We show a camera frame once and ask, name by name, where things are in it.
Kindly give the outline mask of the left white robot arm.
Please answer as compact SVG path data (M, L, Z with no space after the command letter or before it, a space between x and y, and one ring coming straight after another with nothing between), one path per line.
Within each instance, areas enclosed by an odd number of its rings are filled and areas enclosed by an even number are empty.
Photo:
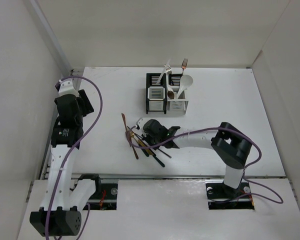
M54 100L58 117L51 136L51 165L44 198L29 221L38 233L50 237L77 236L82 227L81 211L90 198L101 195L102 186L97 174L79 180L71 190L73 165L80 149L80 141L87 135L83 118L94 108L82 89L67 93Z

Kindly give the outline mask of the silver steel fork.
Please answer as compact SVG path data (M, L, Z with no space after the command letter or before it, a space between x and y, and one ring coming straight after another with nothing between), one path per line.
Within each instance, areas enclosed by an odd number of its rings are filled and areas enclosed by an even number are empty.
M171 75L172 74L172 68L171 68L171 66L169 64L166 64L164 66L164 68L165 68L165 72L166 72L167 75Z

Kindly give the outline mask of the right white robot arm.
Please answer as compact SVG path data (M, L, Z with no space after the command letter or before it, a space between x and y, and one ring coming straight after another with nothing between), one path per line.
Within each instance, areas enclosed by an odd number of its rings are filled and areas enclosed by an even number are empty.
M228 122L222 122L217 129L198 131L180 126L166 128L156 119L139 119L137 128L142 139L150 146L166 149L204 148L211 149L225 163L222 193L225 199L239 196L246 161L252 144L242 132Z

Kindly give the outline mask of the copper rose-gold fork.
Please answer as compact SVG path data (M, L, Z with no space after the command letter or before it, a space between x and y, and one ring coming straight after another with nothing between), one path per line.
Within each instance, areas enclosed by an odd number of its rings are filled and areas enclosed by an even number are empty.
M184 71L185 69L187 68L188 66L188 59L187 58L184 58L183 61L182 61L182 64L181 64L181 69L182 69L182 75L184 75Z

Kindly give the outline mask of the brown wooden spoon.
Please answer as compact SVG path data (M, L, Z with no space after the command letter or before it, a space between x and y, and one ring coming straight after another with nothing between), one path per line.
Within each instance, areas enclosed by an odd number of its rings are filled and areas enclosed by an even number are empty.
M173 100L175 98L175 93L172 90L169 90L167 92L167 97L171 100Z

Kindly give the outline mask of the large white ceramic spoon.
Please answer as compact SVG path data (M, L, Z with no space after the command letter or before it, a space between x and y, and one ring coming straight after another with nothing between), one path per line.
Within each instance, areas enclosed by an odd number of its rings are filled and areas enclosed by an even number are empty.
M179 90L177 92L176 98L179 99L182 93L189 87L192 86L194 80L190 75L183 75L180 78Z

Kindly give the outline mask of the black chopstick long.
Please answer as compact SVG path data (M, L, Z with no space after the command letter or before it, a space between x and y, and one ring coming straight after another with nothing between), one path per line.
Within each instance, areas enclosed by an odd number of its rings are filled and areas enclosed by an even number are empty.
M172 156L169 155L168 153L166 153L165 151L161 150L158 148L158 151L160 151L161 153L163 153L165 156L167 156L168 158L172 159Z

